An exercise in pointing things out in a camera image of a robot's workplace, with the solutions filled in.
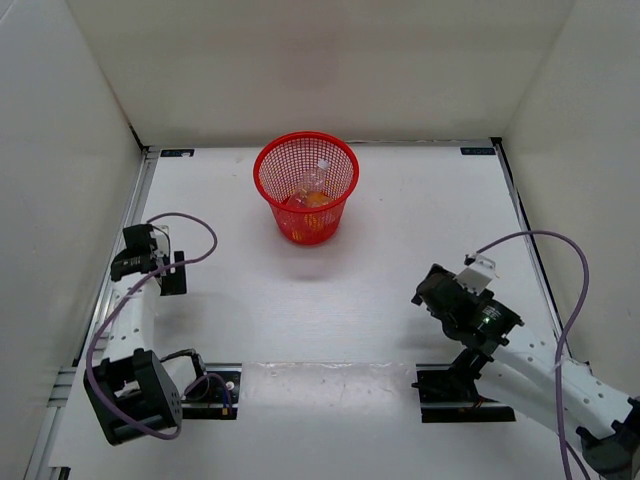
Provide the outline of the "orange juice bottle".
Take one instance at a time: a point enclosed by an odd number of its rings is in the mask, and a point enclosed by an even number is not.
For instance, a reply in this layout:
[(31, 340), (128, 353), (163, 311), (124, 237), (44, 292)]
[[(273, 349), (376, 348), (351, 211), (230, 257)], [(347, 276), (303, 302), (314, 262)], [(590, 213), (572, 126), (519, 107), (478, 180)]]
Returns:
[(333, 199), (322, 192), (309, 192), (301, 197), (304, 208), (319, 208), (333, 202)]

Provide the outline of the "clear plastic bottle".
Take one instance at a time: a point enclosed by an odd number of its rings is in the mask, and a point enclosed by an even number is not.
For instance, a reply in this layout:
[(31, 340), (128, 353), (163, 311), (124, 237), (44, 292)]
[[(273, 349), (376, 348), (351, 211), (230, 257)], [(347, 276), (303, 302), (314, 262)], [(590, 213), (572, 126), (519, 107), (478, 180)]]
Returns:
[(304, 208), (301, 204), (302, 196), (309, 192), (322, 192), (326, 194), (325, 185), (329, 166), (330, 163), (327, 160), (320, 159), (314, 168), (303, 175), (303, 178), (295, 187), (292, 195), (288, 198), (286, 205), (292, 208)]

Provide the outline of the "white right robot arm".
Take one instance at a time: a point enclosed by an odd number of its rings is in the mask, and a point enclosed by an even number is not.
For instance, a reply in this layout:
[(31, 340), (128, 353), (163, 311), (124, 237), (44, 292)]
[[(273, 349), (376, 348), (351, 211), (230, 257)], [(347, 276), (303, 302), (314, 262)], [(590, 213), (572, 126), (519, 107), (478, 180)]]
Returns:
[(498, 302), (488, 285), (494, 263), (455, 274), (434, 264), (412, 299), (463, 349), (453, 362), (421, 373), (414, 388), (426, 404), (502, 403), (555, 433), (605, 479), (639, 473), (639, 402), (593, 376), (555, 349)]

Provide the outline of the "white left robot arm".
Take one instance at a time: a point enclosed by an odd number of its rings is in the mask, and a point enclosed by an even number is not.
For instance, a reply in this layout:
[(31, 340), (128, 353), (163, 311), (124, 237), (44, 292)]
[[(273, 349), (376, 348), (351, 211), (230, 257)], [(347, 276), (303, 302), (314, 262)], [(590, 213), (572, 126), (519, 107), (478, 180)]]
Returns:
[(160, 359), (153, 350), (158, 300), (187, 293), (186, 270), (172, 268), (135, 284), (150, 272), (185, 259), (171, 251), (169, 228), (139, 224), (123, 230), (124, 249), (112, 260), (112, 301), (126, 304), (100, 335), (105, 340), (99, 360), (89, 371), (99, 391), (87, 378), (85, 391), (109, 444), (116, 446), (144, 433), (113, 413), (110, 404), (144, 427), (161, 433), (182, 424), (181, 398), (198, 400), (206, 395), (210, 377), (201, 357), (186, 349)]

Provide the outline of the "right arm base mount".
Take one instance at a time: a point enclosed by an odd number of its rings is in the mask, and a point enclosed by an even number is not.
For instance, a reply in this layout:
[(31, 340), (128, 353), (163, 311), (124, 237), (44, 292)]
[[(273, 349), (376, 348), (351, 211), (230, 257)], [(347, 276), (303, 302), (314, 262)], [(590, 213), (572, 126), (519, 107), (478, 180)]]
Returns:
[(416, 381), (423, 424), (515, 422), (512, 408), (480, 396), (474, 387), (458, 389), (451, 383), (449, 366), (418, 364)]

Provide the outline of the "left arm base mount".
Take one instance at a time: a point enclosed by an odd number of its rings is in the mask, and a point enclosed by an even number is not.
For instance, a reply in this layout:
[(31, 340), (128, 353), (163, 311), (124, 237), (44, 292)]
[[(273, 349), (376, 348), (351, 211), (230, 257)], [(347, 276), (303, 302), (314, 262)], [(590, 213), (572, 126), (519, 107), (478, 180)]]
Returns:
[(183, 394), (186, 420), (236, 420), (241, 393), (240, 364), (207, 364), (204, 380), (196, 380)]

